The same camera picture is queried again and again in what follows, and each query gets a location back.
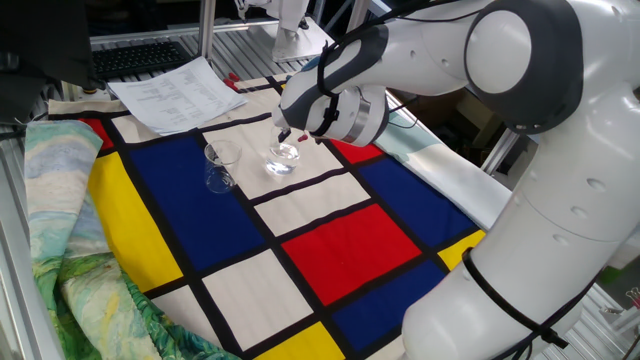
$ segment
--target mondrian pattern cloth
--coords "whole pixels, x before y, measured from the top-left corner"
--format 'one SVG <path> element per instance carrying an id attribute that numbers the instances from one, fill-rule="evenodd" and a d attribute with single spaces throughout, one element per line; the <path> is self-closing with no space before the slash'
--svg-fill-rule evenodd
<path id="1" fill-rule="evenodd" d="M 118 101 L 51 102 L 50 118 L 102 137 L 88 189 L 109 247 L 177 324 L 242 359 L 396 360 L 405 310 L 484 233 L 397 147 L 308 140 L 291 175 L 268 173 L 283 85 L 239 83 L 247 105 L 168 137 Z M 419 141 L 412 131 L 385 147 Z M 204 183 L 204 147 L 219 139 L 243 151 L 227 194 Z"/>

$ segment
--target fabric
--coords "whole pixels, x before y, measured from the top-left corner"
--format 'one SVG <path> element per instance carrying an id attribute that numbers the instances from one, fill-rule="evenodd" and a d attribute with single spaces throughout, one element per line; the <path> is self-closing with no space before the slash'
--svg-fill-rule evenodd
<path id="1" fill-rule="evenodd" d="M 249 199 L 302 183 L 342 167 L 324 144 L 317 145 L 313 140 L 307 140 L 298 143 L 300 156 L 313 158 L 315 161 L 300 162 L 295 171 L 288 176 L 271 176 L 264 164 L 269 152 L 272 128 L 273 121 L 268 118 L 204 133 L 204 138 L 209 143 L 216 140 L 228 140 L 240 145 L 242 158 L 235 179 Z M 291 139 L 297 139 L 302 136 L 302 131 L 292 130 L 289 136 Z"/>
<path id="2" fill-rule="evenodd" d="M 424 182 L 428 173 L 373 145 L 307 140 L 292 174 L 267 172 L 270 111 L 285 79 L 242 83 L 260 106 L 163 138 L 128 112 L 99 110 L 113 104 L 51 116 L 99 119 L 113 141 L 89 180 L 105 236 L 177 324 L 247 360 L 397 360 L 405 310 L 479 229 Z M 406 140 L 392 130 L 383 138 L 396 149 Z M 219 139 L 243 150 L 239 186 L 226 194 L 204 183 L 204 147 Z"/>
<path id="3" fill-rule="evenodd" d="M 411 126 L 400 110 L 390 121 Z M 418 123 L 410 129 L 387 126 L 376 145 L 422 181 L 446 196 L 483 230 L 489 230 L 507 205 L 511 191 L 444 145 Z"/>
<path id="4" fill-rule="evenodd" d="M 121 270 L 87 193 L 101 146 L 77 121 L 27 128 L 33 273 L 65 357 L 237 359 L 173 324 Z"/>

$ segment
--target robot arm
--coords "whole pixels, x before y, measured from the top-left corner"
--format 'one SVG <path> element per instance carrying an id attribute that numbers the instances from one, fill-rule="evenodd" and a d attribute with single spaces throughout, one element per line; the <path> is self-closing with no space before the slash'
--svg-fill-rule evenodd
<path id="1" fill-rule="evenodd" d="M 471 254 L 493 290 L 542 324 L 590 284 L 640 223 L 640 105 L 632 92 L 640 86 L 640 5 L 463 0 L 407 17 L 431 22 L 378 25 L 331 53 L 323 78 L 338 96 L 318 87 L 312 61 L 287 82 L 274 122 L 364 146 L 387 123 L 386 86 L 438 95 L 469 84 L 512 130 L 543 133 L 505 210 Z M 499 354 L 530 334 L 462 263 L 403 321 L 411 360 L 504 359 Z"/>
<path id="2" fill-rule="evenodd" d="M 490 0 L 461 1 L 417 11 L 409 18 L 444 20 L 473 14 Z M 325 121 L 331 99 L 317 85 L 318 61 L 293 76 L 273 111 L 276 125 L 357 146 L 373 142 L 388 120 L 385 87 L 420 95 L 441 95 L 465 86 L 465 40 L 474 16 L 422 23 L 396 20 L 364 31 L 329 55 L 328 90 L 340 94 L 339 115 Z"/>

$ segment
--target keyboard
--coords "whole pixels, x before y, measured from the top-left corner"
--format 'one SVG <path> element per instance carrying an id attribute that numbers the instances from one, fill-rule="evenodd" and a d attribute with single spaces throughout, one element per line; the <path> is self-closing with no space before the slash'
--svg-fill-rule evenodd
<path id="1" fill-rule="evenodd" d="M 96 75 L 103 80 L 178 67 L 189 61 L 189 53 L 175 41 L 93 51 Z"/>

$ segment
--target glass cup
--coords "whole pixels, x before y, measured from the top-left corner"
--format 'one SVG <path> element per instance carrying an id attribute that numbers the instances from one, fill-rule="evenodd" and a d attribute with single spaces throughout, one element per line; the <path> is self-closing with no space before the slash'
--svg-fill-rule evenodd
<path id="1" fill-rule="evenodd" d="M 300 161 L 298 140 L 294 134 L 290 134 L 280 142 L 278 137 L 282 128 L 271 129 L 269 139 L 269 153 L 267 154 L 267 169 L 277 175 L 288 175 L 295 170 Z"/>
<path id="2" fill-rule="evenodd" d="M 204 148 L 207 158 L 204 180 L 207 188 L 214 193 L 223 194 L 236 186 L 235 174 L 242 156 L 240 145 L 227 141 L 213 141 Z"/>

